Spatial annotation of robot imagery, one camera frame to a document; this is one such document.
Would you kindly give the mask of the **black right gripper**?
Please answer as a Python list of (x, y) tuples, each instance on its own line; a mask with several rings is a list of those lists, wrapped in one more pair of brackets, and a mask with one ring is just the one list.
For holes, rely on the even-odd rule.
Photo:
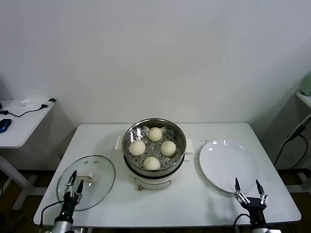
[(248, 198), (241, 191), (239, 181), (235, 178), (234, 196), (242, 204), (242, 207), (248, 211), (251, 218), (264, 218), (263, 211), (267, 205), (268, 195), (264, 193), (264, 189), (258, 180), (256, 180), (256, 185), (260, 198)]

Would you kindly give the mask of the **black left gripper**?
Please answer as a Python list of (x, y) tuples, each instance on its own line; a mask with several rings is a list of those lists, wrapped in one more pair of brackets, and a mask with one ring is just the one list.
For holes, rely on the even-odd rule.
[(69, 178), (69, 181), (65, 184), (64, 190), (64, 203), (62, 205), (60, 219), (61, 220), (73, 220), (73, 213), (75, 206), (78, 204), (82, 198), (82, 191), (84, 186), (84, 181), (80, 180), (75, 193), (73, 193), (73, 187), (76, 180), (77, 171), (75, 170)]

